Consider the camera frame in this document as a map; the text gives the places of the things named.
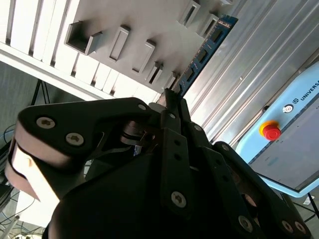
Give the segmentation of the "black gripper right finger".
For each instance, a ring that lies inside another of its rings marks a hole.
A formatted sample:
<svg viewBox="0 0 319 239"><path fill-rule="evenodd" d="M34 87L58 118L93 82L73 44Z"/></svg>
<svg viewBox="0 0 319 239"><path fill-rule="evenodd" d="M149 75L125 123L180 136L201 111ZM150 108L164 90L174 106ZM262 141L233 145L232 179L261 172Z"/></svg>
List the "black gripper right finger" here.
<svg viewBox="0 0 319 239"><path fill-rule="evenodd" d="M198 219L210 239L310 239L299 214L289 207L226 143L210 144L179 103L182 132L194 167Z"/></svg>

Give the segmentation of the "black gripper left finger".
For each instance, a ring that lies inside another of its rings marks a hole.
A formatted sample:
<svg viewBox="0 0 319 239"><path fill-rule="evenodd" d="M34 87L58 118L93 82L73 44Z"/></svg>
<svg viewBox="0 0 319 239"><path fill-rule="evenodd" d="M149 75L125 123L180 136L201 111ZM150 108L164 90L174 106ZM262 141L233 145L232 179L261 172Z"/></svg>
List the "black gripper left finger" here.
<svg viewBox="0 0 319 239"><path fill-rule="evenodd" d="M32 106L17 117L6 176L10 183L57 208L73 189L138 156L177 154L190 167L181 131L182 98L165 90L157 112L137 98Z"/></svg>

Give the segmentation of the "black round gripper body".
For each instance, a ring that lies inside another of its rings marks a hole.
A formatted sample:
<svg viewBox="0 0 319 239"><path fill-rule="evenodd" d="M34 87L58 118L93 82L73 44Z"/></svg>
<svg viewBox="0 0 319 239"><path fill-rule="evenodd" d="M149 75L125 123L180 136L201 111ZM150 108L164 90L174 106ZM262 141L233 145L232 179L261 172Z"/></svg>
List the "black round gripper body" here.
<svg viewBox="0 0 319 239"><path fill-rule="evenodd" d="M196 170L154 154L92 179L58 204L45 239L239 239L241 198L221 154L198 148Z"/></svg>

